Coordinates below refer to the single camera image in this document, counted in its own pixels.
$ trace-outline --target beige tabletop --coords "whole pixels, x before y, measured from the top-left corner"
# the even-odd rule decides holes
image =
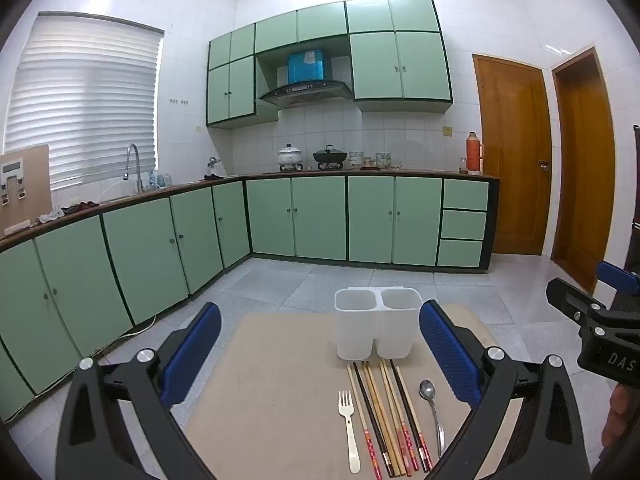
[[[472,330],[485,347],[495,344],[469,309],[443,309],[456,325]],[[370,362],[390,418],[378,357],[372,355]],[[418,384],[429,378],[436,387],[436,408],[447,444],[462,426],[468,404],[456,399],[419,334],[409,357],[394,362],[402,370],[435,462],[435,424],[427,401],[418,394]],[[337,410],[339,390],[351,390],[351,384],[345,363],[337,356],[332,314],[250,314],[226,345],[185,433],[220,480],[245,480],[256,475],[264,480],[374,479],[357,410],[353,427],[362,468],[355,475],[349,470],[345,424]],[[477,478],[495,471],[520,403],[511,402]],[[380,460],[375,441],[374,447]],[[387,478],[380,462],[383,478]],[[415,472],[414,477],[423,478],[424,473]]]

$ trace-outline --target fork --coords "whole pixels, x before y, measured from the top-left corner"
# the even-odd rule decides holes
[[[353,403],[351,402],[351,391],[338,392],[338,413],[340,413],[347,424],[347,443],[349,446],[349,469],[352,473],[360,471],[360,457],[358,456],[358,447],[356,439],[353,436],[353,424],[351,423],[351,415],[353,415]]]

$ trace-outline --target window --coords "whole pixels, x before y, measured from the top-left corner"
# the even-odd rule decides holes
[[[9,102],[4,152],[49,145],[51,189],[156,167],[155,104],[162,31],[81,14],[40,13]]]

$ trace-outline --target faucet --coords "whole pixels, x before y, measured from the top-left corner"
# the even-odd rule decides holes
[[[142,193],[142,177],[140,176],[140,154],[138,153],[138,147],[132,142],[127,148],[127,165],[124,168],[123,180],[129,180],[129,157],[131,156],[131,149],[136,151],[136,172],[138,173],[137,188],[138,193]]]

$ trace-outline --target metal spoon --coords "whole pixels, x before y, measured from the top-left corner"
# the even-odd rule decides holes
[[[436,421],[436,427],[438,428],[438,457],[442,456],[444,452],[445,444],[444,444],[444,429],[440,425],[438,421],[438,415],[436,413],[436,404],[433,402],[433,399],[436,397],[436,387],[433,383],[425,379],[420,383],[420,396],[427,400],[429,405],[431,406],[431,411],[433,412],[433,418]]]

